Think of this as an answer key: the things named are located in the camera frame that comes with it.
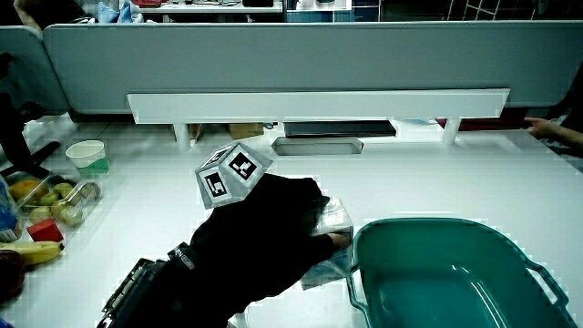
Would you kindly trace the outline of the person's left hand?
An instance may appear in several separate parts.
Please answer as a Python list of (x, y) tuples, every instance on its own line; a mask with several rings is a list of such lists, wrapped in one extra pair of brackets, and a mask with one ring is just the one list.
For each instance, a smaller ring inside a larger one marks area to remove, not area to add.
[(205, 313), (226, 320), (347, 249), (347, 233), (312, 232), (328, 201), (312, 178), (266, 173), (244, 200), (214, 209), (190, 241)]

